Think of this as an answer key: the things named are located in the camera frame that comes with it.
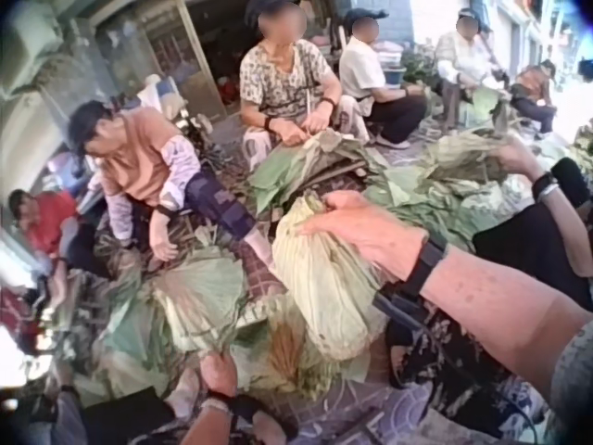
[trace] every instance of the person in red shirt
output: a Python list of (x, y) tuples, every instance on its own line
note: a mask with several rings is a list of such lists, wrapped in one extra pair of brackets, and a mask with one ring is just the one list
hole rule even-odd
[(51, 306), (66, 297), (68, 267), (112, 279), (107, 266), (93, 253), (95, 228), (81, 220), (68, 191), (43, 192), (34, 197), (15, 190), (8, 206), (44, 266), (44, 274), (53, 278), (56, 294)]

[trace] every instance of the patterned blouse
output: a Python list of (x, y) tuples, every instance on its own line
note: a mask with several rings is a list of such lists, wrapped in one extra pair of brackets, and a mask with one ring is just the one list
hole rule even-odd
[(278, 70), (268, 54), (256, 45), (241, 62), (241, 99), (259, 106), (272, 117), (297, 118), (307, 112), (307, 90), (321, 97), (322, 78), (332, 72), (317, 46), (306, 40), (295, 44), (295, 64), (292, 72)]

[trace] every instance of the white shirt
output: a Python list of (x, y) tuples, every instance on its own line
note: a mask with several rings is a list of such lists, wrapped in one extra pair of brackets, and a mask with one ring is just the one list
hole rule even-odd
[(494, 66), (481, 39), (476, 35), (468, 42), (457, 31), (443, 35), (436, 47), (438, 74), (451, 83), (457, 83), (460, 72), (478, 83), (491, 77)]
[(371, 114), (374, 102), (371, 90), (386, 85), (379, 55), (354, 36), (350, 37), (340, 57), (340, 82), (345, 95), (357, 100), (364, 98), (359, 102), (362, 116)]

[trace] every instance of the camouflage pants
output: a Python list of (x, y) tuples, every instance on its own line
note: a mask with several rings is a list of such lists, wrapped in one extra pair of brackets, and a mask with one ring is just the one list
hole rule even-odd
[[(303, 112), (294, 121), (302, 122), (305, 117), (306, 112)], [(332, 116), (331, 125), (342, 134), (352, 134), (363, 144), (369, 141), (369, 132), (360, 115), (359, 103), (352, 96), (342, 95)], [(254, 171), (280, 142), (276, 134), (266, 132), (263, 128), (249, 127), (243, 137), (242, 146), (249, 170)]]

